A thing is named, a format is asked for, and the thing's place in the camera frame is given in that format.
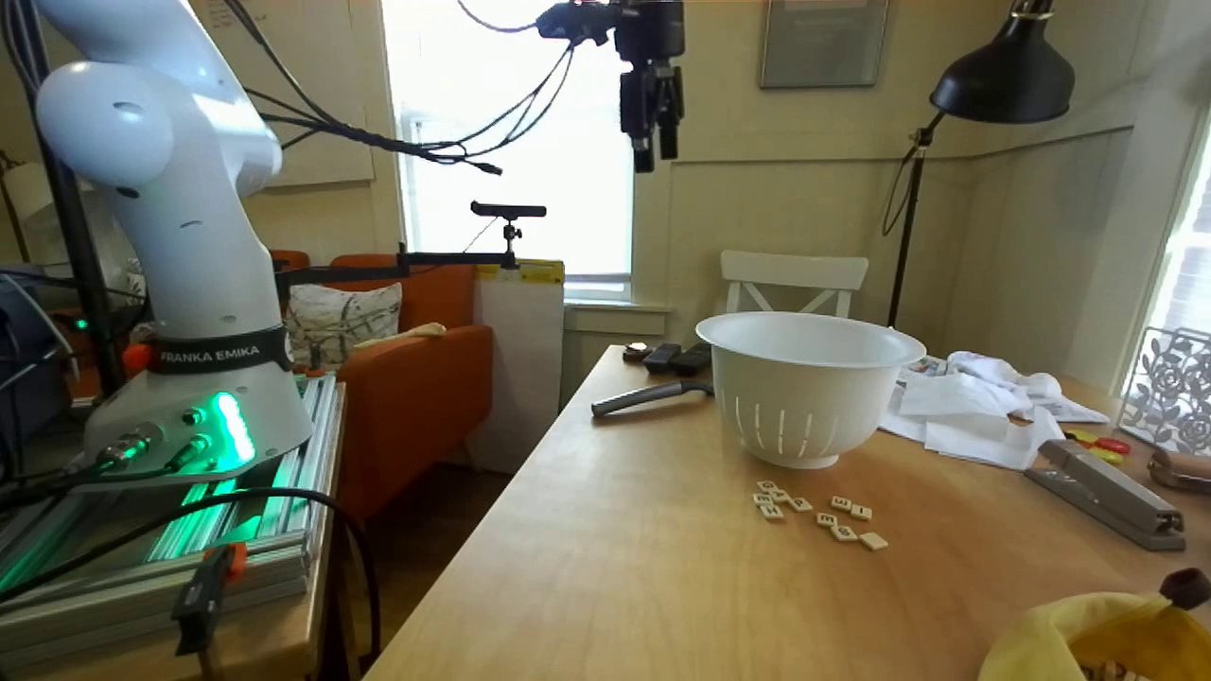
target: wooden floor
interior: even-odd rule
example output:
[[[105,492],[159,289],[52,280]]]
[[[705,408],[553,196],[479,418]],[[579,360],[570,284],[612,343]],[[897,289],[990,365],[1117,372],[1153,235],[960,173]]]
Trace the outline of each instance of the wooden floor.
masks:
[[[432,468],[410,495],[368,524],[381,643],[406,626],[512,477],[471,464]]]

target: picture frame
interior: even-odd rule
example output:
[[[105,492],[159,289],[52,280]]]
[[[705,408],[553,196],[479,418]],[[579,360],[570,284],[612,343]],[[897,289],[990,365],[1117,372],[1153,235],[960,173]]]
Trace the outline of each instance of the picture frame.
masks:
[[[874,86],[888,0],[765,0],[761,92]]]

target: pillow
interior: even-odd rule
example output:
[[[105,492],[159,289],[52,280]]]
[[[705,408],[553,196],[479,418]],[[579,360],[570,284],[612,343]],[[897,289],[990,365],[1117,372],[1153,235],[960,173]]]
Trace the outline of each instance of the pillow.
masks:
[[[399,332],[399,322],[401,284],[372,290],[300,284],[288,308],[293,365],[336,372],[353,350]]]

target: stapler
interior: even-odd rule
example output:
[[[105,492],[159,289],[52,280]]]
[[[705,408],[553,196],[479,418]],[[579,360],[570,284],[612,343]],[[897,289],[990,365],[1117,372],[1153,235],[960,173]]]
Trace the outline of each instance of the stapler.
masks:
[[[1111,525],[1127,541],[1149,551],[1183,549],[1183,520],[1175,505],[1144,490],[1137,477],[1091,458],[1080,444],[1048,440],[1040,447],[1045,464],[1026,468],[1029,479],[1067,498],[1070,508]]]

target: white cloth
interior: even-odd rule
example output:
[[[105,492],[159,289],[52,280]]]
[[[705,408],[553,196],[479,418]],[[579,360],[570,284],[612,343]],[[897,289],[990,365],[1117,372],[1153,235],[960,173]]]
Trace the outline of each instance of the white cloth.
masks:
[[[1062,440],[1058,421],[1106,418],[1067,400],[1053,375],[955,353],[902,375],[883,428],[934,453],[1029,468],[1040,444]]]

